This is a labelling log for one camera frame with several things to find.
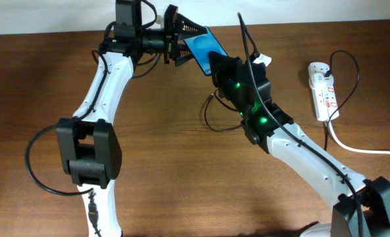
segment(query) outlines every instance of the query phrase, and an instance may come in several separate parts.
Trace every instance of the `white wall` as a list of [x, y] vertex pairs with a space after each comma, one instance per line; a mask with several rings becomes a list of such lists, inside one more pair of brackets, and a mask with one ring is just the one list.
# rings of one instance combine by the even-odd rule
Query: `white wall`
[[[151, 0], [168, 4], [205, 26], [390, 19], [390, 0]], [[114, 20], [115, 0], [0, 0], [0, 34], [103, 30]], [[144, 22], [153, 13], [143, 6]]]

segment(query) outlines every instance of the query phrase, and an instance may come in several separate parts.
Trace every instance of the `connector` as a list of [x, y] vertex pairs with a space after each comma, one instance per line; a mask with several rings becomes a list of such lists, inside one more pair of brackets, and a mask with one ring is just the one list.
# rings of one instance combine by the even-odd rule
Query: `connector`
[[332, 70], [329, 69], [329, 70], [325, 73], [325, 77], [327, 78], [327, 77], [329, 77], [329, 76], [331, 76], [331, 75], [332, 75]]
[[98, 211], [97, 211], [97, 205], [95, 204], [94, 202], [94, 196], [95, 196], [95, 193], [92, 192], [88, 199], [89, 199], [89, 204], [88, 204], [88, 219], [90, 221], [90, 223], [92, 224], [92, 227], [94, 228], [95, 230], [95, 234], [98, 235], [98, 236], [101, 236], [100, 235], [100, 231], [98, 228], [97, 228], [97, 225], [98, 225]]

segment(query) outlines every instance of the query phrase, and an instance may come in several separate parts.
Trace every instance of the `black cable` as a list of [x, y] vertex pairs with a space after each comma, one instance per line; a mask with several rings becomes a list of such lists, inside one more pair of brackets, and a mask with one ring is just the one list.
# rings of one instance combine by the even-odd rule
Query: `black cable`
[[325, 73], [325, 77], [331, 76], [331, 74], [332, 74], [332, 59], [336, 53], [346, 53], [354, 61], [354, 64], [355, 64], [355, 67], [357, 70], [357, 81], [355, 82], [353, 90], [350, 92], [350, 94], [347, 96], [347, 98], [344, 100], [344, 102], [342, 102], [342, 104], [331, 114], [331, 116], [329, 116], [328, 124], [326, 125], [325, 146], [324, 146], [325, 151], [328, 148], [329, 125], [331, 123], [332, 116], [338, 110], [340, 110], [342, 108], [342, 106], [344, 106], [344, 104], [349, 100], [349, 98], [353, 95], [353, 93], [357, 89], [358, 83], [360, 82], [360, 67], [358, 67], [358, 62], [352, 54], [350, 54], [348, 51], [345, 51], [345, 50], [337, 50], [331, 54], [330, 63], [329, 63], [329, 70]]
[[247, 31], [247, 28], [246, 29], [246, 34], [247, 34], [247, 37], [249, 38], [250, 40], [250, 43], [253, 45], [253, 53], [259, 53], [258, 51], [258, 48], [256, 47], [256, 44], [255, 44], [255, 41], [253, 40], [252, 36], [250, 36], [250, 33]]
[[150, 7], [153, 10], [154, 14], [155, 14], [155, 18], [154, 18], [153, 21], [151, 21], [149, 23], [146, 23], [146, 24], [141, 26], [141, 29], [144, 30], [144, 29], [146, 29], [148, 27], [153, 26], [155, 24], [155, 22], [157, 21], [157, 10], [155, 9], [155, 6], [152, 5], [150, 2], [148, 2], [147, 0], [141, 0], [141, 2], [145, 3], [146, 5], [148, 5], [148, 7]]
[[107, 25], [107, 27], [105, 28], [105, 31], [104, 31], [104, 39], [106, 39], [109, 35], [110, 35], [110, 32], [111, 32], [111, 29], [113, 28], [113, 26], [116, 24], [116, 22], [111, 22], [110, 24]]
[[213, 127], [209, 124], [208, 119], [207, 119], [207, 109], [208, 109], [209, 103], [212, 101], [212, 99], [214, 99], [214, 94], [216, 93], [216, 91], [217, 91], [217, 90], [215, 90], [214, 93], [212, 93], [212, 94], [210, 94], [210, 95], [208, 96], [208, 103], [207, 103], [207, 105], [205, 105], [205, 111], [204, 111], [204, 113], [203, 113], [203, 117], [204, 117], [204, 119], [205, 119], [205, 123], [207, 124], [207, 126], [209, 127], [209, 129], [211, 129], [211, 130], [214, 131], [214, 132], [231, 132], [231, 131], [234, 131], [234, 130], [236, 130], [236, 129], [238, 129], [238, 128], [241, 128], [241, 124], [240, 124], [240, 125], [235, 126], [235, 127], [233, 127], [233, 128], [227, 128], [227, 129], [219, 130], [219, 129], [213, 128]]
[[34, 137], [30, 140], [30, 142], [28, 143], [28, 145], [26, 147], [26, 151], [25, 151], [25, 167], [26, 167], [26, 170], [28, 171], [28, 174], [30, 175], [32, 181], [34, 181], [34, 183], [37, 184], [37, 186], [39, 186], [41, 189], [43, 189], [43, 190], [45, 190], [45, 191], [47, 191], [49, 193], [52, 193], [52, 194], [57, 194], [57, 195], [60, 195], [60, 196], [68, 196], [68, 197], [70, 197], [70, 196], [80, 196], [80, 195], [88, 194], [88, 193], [93, 191], [93, 188], [90, 188], [90, 189], [88, 189], [86, 191], [83, 191], [83, 192], [62, 192], [62, 191], [58, 191], [58, 190], [55, 190], [55, 189], [47, 187], [41, 181], [39, 181], [38, 178], [35, 176], [34, 172], [32, 172], [31, 163], [30, 163], [30, 153], [31, 153], [31, 147], [33, 146], [34, 142], [36, 142], [39, 137], [41, 137], [45, 133], [47, 133], [49, 131], [52, 131], [52, 130], [58, 128], [58, 127], [61, 127], [61, 126], [64, 126], [64, 125], [67, 125], [67, 124], [70, 124], [70, 123], [73, 123], [73, 122], [81, 121], [82, 119], [86, 118], [91, 113], [91, 111], [94, 109], [94, 106], [95, 106], [95, 104], [96, 104], [96, 102], [98, 100], [99, 94], [101, 92], [101, 88], [103, 87], [105, 78], [107, 77], [107, 74], [109, 73], [107, 62], [106, 62], [104, 56], [97, 49], [93, 49], [91, 51], [92, 54], [94, 54], [94, 52], [98, 53], [100, 58], [103, 60], [105, 69], [104, 69], [103, 78], [101, 79], [100, 84], [99, 84], [99, 86], [97, 88], [97, 92], [95, 94], [94, 100], [92, 101], [91, 105], [88, 107], [88, 110], [82, 116], [80, 116], [78, 118], [75, 117], [70, 122], [64, 122], [64, 123], [61, 123], [61, 124], [54, 124], [54, 125], [48, 126], [47, 128], [44, 128], [43, 130], [39, 131], [37, 134], [34, 135]]
[[157, 63], [160, 61], [161, 55], [162, 55], [162, 53], [160, 53], [160, 55], [157, 57], [157, 60], [155, 61], [154, 65], [150, 69], [148, 69], [148, 71], [144, 72], [143, 74], [141, 74], [139, 76], [132, 76], [132, 79], [141, 78], [143, 76], [148, 75], [148, 73], [150, 73], [155, 68]]
[[268, 110], [268, 108], [265, 106], [265, 103], [263, 102], [260, 94], [259, 94], [259, 90], [257, 88], [257, 85], [256, 85], [256, 82], [255, 82], [255, 76], [253, 75], [253, 70], [252, 70], [252, 65], [251, 65], [251, 61], [250, 61], [250, 58], [249, 58], [249, 49], [247, 47], [247, 40], [246, 40], [246, 32], [247, 32], [247, 29], [246, 29], [246, 25], [245, 23], [243, 22], [243, 19], [240, 15], [240, 13], [237, 14], [238, 17], [239, 17], [239, 20], [240, 20], [240, 26], [241, 26], [241, 36], [243, 38], [243, 46], [244, 46], [244, 49], [245, 49], [245, 54], [246, 54], [246, 61], [247, 61], [247, 66], [249, 68], [249, 76], [250, 76], [250, 79], [251, 79], [251, 82], [255, 88], [255, 91], [256, 91], [256, 96], [258, 97], [259, 101], [260, 101], [260, 104], [262, 105], [262, 107], [264, 108], [264, 110], [266, 111], [266, 113], [268, 114], [268, 116], [290, 137], [292, 138], [295, 142], [297, 142], [299, 145], [302, 145], [304, 146], [305, 148], [307, 148], [309, 151], [311, 151], [313, 154], [317, 155], [319, 158], [321, 158], [326, 164], [328, 164], [341, 178], [342, 178], [342, 181], [349, 187], [351, 193], [353, 194], [353, 198], [354, 198], [354, 202], [356, 204], [356, 211], [357, 211], [357, 215], [358, 215], [358, 235], [360, 237], [362, 237], [363, 235], [363, 223], [362, 223], [362, 212], [361, 212], [361, 204], [359, 204], [358, 202], [358, 195], [357, 193], [355, 192], [355, 189], [353, 187], [353, 185], [350, 183], [349, 179], [347, 178], [346, 175], [344, 175], [331, 161], [328, 160], [328, 158], [324, 157], [322, 154], [320, 154], [319, 152], [317, 152], [315, 149], [313, 149], [312, 147], [310, 147], [309, 145], [307, 145], [306, 143], [304, 143], [302, 140], [298, 139], [297, 137], [295, 137], [292, 133], [290, 133], [290, 131], [288, 131], [284, 126], [282, 126], [282, 124], [280, 124], [280, 122], [278, 122], [276, 120], [276, 118], [272, 115], [272, 113]]
[[324, 145], [324, 150], [326, 151], [326, 149], [328, 148], [328, 131], [326, 130], [325, 122], [324, 122], [324, 131], [325, 131], [325, 145]]
[[91, 55], [92, 55], [92, 58], [94, 59], [95, 63], [98, 64], [98, 59], [97, 59], [97, 56], [95, 55], [95, 49], [91, 50]]
[[225, 108], [227, 108], [227, 109], [229, 109], [229, 110], [231, 110], [231, 111], [239, 112], [237, 109], [231, 108], [230, 106], [228, 106], [227, 104], [225, 104], [225, 103], [216, 95], [216, 92], [217, 92], [217, 91], [218, 91], [218, 90], [215, 90], [215, 92], [214, 92], [214, 97], [215, 97], [215, 99], [216, 99], [218, 102], [221, 103], [221, 105], [223, 105]]
[[158, 57], [158, 53], [155, 53], [155, 55], [150, 58], [149, 60], [143, 62], [143, 63], [137, 63], [136, 66], [142, 66], [142, 65], [147, 65], [148, 63], [154, 61]]
[[101, 233], [100, 233], [101, 230], [99, 230], [98, 228], [94, 228], [94, 230], [95, 230], [94, 234], [96, 234], [98, 237], [101, 237]]

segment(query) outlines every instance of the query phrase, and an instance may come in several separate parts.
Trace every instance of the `white robotic arm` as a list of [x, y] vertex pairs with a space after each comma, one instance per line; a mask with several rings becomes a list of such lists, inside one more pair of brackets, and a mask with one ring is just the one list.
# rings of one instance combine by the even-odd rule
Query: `white robotic arm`
[[[122, 92], [129, 82], [132, 74], [134, 73], [134, 67], [132, 59], [125, 57], [121, 53], [107, 52], [104, 58], [108, 65], [107, 77], [93, 111], [83, 119], [86, 122], [97, 122], [99, 119], [103, 119], [108, 123], [113, 124], [114, 115], [116, 114], [117, 106], [122, 97]], [[104, 75], [105, 65], [104, 62], [99, 59], [97, 73], [95, 74], [92, 85], [88, 91], [84, 102], [80, 108], [74, 113], [74, 117], [80, 117], [86, 113], [91, 102], [94, 100], [95, 94], [97, 93], [98, 87]], [[122, 235], [122, 229], [117, 221], [116, 216], [116, 204], [114, 200], [114, 180], [110, 180], [107, 184], [107, 188], [102, 189], [99, 185], [93, 184], [82, 184], [78, 186], [79, 191], [85, 191], [93, 188], [92, 193], [82, 195], [84, 199], [85, 211], [87, 213], [87, 222], [89, 229], [89, 237], [96, 237], [96, 233], [93, 221], [90, 216], [97, 216], [96, 229], [102, 236], [120, 237]], [[91, 199], [95, 208], [96, 213], [90, 209]]]
[[[285, 124], [284, 127], [337, 166], [339, 170], [347, 175], [356, 191], [365, 187], [363, 180], [366, 177], [364, 175], [349, 169], [316, 145], [306, 136], [298, 124]], [[329, 205], [329, 208], [339, 202], [338, 197], [341, 194], [352, 195], [342, 178], [327, 163], [305, 147], [299, 146], [281, 128], [276, 129], [274, 135], [267, 138], [267, 142], [270, 154], [297, 172], [302, 179], [318, 192], [319, 196]]]

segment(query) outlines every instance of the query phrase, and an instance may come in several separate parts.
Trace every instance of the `robotic arm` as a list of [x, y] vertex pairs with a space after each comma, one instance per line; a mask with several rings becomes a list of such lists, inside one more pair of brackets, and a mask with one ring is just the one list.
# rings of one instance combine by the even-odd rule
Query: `robotic arm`
[[[98, 62], [89, 92], [74, 118], [60, 119], [61, 126], [57, 127], [64, 172], [71, 175], [79, 191], [92, 188], [91, 192], [82, 195], [89, 236], [122, 236], [114, 201], [114, 180], [120, 172], [122, 152], [113, 122], [122, 92], [136, 65], [144, 53], [162, 53], [164, 63], [170, 63], [172, 59], [180, 66], [193, 55], [179, 41], [207, 32], [178, 14], [178, 8], [173, 5], [164, 14], [163, 28], [149, 29], [154, 22], [141, 24], [141, 2], [148, 4], [157, 15], [146, 0], [116, 0], [116, 22], [107, 26], [99, 46], [102, 60]], [[110, 37], [112, 27], [114, 36]], [[272, 103], [270, 82], [266, 77], [270, 58], [255, 52], [249, 57], [252, 63], [243, 63], [239, 57], [211, 52], [209, 59], [212, 82], [220, 97], [230, 100], [243, 116], [241, 125], [249, 141], [289, 165], [318, 192], [329, 208], [333, 208], [332, 224], [314, 225], [301, 236], [358, 236], [358, 215], [363, 213], [357, 212], [352, 190], [358, 193], [360, 204], [370, 208], [364, 214], [363, 236], [390, 236], [390, 182], [383, 177], [366, 180], [362, 174], [341, 164]], [[249, 69], [254, 75], [255, 86], [249, 79]], [[270, 119], [259, 98], [282, 127]], [[301, 138], [302, 143], [290, 137], [286, 130]], [[82, 142], [87, 136], [93, 137], [93, 144]], [[341, 170], [343, 177], [306, 145]], [[345, 184], [345, 177], [352, 188]]]

